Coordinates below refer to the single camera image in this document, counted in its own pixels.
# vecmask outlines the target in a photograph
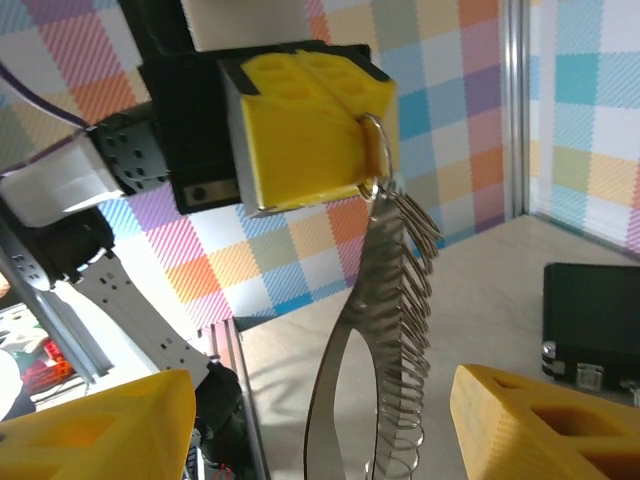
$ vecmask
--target colorful checkered backdrop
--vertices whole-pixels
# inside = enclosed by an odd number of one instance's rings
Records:
[[[399,85],[402,174],[443,245],[504,220],[499,0],[308,0],[314,36],[366,42]],[[3,0],[0,58],[89,122],[148,99],[115,0]],[[1,166],[69,133],[0,97]],[[165,316],[248,327],[351,285],[360,200],[248,220],[241,206],[181,217],[168,187],[101,207],[119,256]]]
[[[640,253],[640,3],[533,2],[531,209]]]

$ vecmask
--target metal key ring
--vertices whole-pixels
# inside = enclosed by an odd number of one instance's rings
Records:
[[[376,127],[378,133],[380,134],[382,151],[384,152],[384,157],[387,162],[387,168],[389,169],[389,175],[384,178],[384,185],[381,184],[381,179],[379,177],[374,178],[371,188],[367,187],[365,183],[358,184],[358,192],[360,193],[360,196],[364,199],[365,202],[371,203],[377,198],[381,188],[385,192],[388,192],[393,186],[393,162],[391,158],[391,142],[389,141],[387,132],[384,131],[382,120],[377,115],[369,112],[363,113],[357,118],[358,123],[361,124],[364,123],[365,120],[371,121],[371,123],[373,123],[373,126]]]

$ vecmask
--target metal spring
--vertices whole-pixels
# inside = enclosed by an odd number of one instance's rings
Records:
[[[399,244],[402,249],[402,264],[399,265],[402,269],[402,302],[399,307],[401,334],[400,338],[386,344],[383,342],[376,348],[377,358],[384,359],[379,365],[379,389],[386,393],[387,398],[380,413],[391,427],[380,430],[378,435],[392,447],[388,466],[384,468],[376,463],[376,469],[385,478],[401,480],[413,478],[413,472],[420,462],[419,449],[425,438],[422,411],[424,385],[430,366],[424,354],[429,347],[426,317],[431,313],[428,275],[433,271],[432,259],[437,256],[436,241],[440,238],[440,232],[433,220],[410,197],[394,191],[387,194],[396,202],[402,222],[419,252],[419,256],[416,256],[409,245]],[[385,313],[388,312],[382,312],[380,316],[385,317]],[[384,330],[375,322],[370,328],[377,332]],[[389,396],[393,397],[392,401],[388,400]],[[367,475],[370,470],[371,466],[367,464]]]

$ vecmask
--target black cable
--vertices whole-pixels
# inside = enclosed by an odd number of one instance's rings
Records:
[[[26,102],[33,105],[38,110],[43,111],[44,113],[48,113],[52,117],[57,118],[58,120],[62,120],[63,122],[67,122],[74,127],[77,128],[88,128],[89,124],[85,122],[80,117],[74,115],[71,112],[67,112],[66,110],[57,107],[53,103],[45,100],[32,90],[30,90],[24,83],[18,80],[13,73],[7,68],[7,66],[0,60],[0,78],[2,78],[5,83],[11,87],[20,97],[22,97]]]

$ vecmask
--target black case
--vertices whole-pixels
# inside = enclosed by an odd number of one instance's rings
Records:
[[[542,370],[586,390],[640,379],[640,267],[544,270]]]

